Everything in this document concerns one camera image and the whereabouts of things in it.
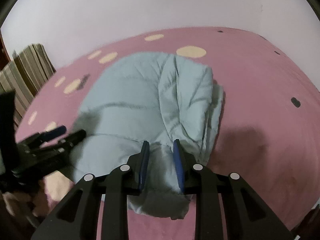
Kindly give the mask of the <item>light blue puffer jacket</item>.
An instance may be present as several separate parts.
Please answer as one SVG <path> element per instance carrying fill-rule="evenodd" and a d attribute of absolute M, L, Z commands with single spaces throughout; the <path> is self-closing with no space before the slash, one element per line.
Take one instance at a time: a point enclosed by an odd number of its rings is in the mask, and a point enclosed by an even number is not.
<path fill-rule="evenodd" d="M 178 185 L 173 143 L 206 165 L 219 129 L 223 89 L 210 67 L 160 52 L 134 53 L 107 67 L 83 100 L 73 130 L 85 140 L 70 154 L 65 175 L 73 182 L 85 174 L 109 174 L 150 145 L 145 186 L 129 196 L 138 214 L 182 219 L 191 196 Z"/>

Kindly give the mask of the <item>striped green brown curtain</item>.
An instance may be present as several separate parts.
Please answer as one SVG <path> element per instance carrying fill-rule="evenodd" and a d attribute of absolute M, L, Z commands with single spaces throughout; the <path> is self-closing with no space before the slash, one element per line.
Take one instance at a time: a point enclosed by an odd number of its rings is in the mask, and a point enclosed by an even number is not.
<path fill-rule="evenodd" d="M 40 43 L 25 47 L 1 70 L 1 92 L 15 91 L 15 129 L 19 127 L 37 93 L 55 72 Z"/>

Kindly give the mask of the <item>pink dotted bed sheet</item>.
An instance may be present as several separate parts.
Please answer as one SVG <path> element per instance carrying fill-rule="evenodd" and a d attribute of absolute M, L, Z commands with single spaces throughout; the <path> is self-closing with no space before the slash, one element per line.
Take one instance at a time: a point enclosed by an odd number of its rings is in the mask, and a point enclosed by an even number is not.
<path fill-rule="evenodd" d="M 208 167 L 238 172 L 289 229 L 299 224 L 319 198 L 319 91 L 280 49 L 248 31 L 167 29 L 86 50 L 42 88 L 17 139 L 71 127 L 97 79 L 106 81 L 112 64 L 141 51 L 210 66 L 225 103 Z"/>

